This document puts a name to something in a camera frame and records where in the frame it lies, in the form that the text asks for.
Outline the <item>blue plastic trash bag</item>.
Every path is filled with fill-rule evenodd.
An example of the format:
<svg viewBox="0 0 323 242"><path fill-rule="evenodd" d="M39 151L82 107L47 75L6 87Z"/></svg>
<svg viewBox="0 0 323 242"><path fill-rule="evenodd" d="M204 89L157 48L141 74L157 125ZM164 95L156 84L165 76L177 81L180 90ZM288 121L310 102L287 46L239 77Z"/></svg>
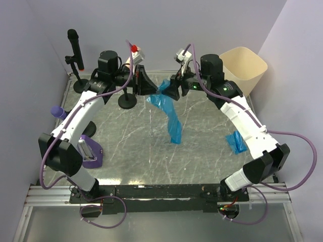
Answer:
<svg viewBox="0 0 323 242"><path fill-rule="evenodd" d="M167 130L171 139L171 143L181 144L182 125L175 111L173 100L172 98L162 94L162 91L166 90L167 87L170 87L170 81L164 79L158 86L158 93L149 95L146 98L146 101L166 114L168 118Z"/></svg>

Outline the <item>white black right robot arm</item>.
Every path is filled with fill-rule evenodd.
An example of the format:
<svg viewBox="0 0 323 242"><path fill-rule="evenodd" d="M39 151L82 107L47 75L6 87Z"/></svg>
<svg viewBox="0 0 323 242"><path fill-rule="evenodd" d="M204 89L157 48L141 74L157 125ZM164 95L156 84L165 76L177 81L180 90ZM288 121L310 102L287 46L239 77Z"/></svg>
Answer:
<svg viewBox="0 0 323 242"><path fill-rule="evenodd" d="M238 190L258 184L279 171L290 154L289 147L279 144L267 133L266 127L255 117L238 85L225 79L220 57L216 54L203 55L197 73L193 73L189 67L193 61L190 52L181 50L176 54L175 60L181 68L171 76L169 87L162 93L178 100L180 96L186 96L189 90L207 89L208 99L233 123L253 158L221 181L221 197L231 201L238 195Z"/></svg>

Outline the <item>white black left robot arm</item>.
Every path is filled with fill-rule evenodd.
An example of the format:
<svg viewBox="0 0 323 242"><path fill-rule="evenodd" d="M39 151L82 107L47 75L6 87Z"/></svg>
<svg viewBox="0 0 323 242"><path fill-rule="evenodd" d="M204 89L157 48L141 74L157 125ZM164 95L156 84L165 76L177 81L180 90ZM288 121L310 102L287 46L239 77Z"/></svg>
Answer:
<svg viewBox="0 0 323 242"><path fill-rule="evenodd" d="M56 129L50 134L41 134L38 139L42 165L63 173L62 177L77 186L89 203L98 200L100 191L98 180L83 167L83 158L77 150L83 131L112 94L123 91L118 105L131 109L136 105L138 95L155 94L158 90L141 65L142 50L132 46L129 59L122 63L115 51L103 51L77 104Z"/></svg>

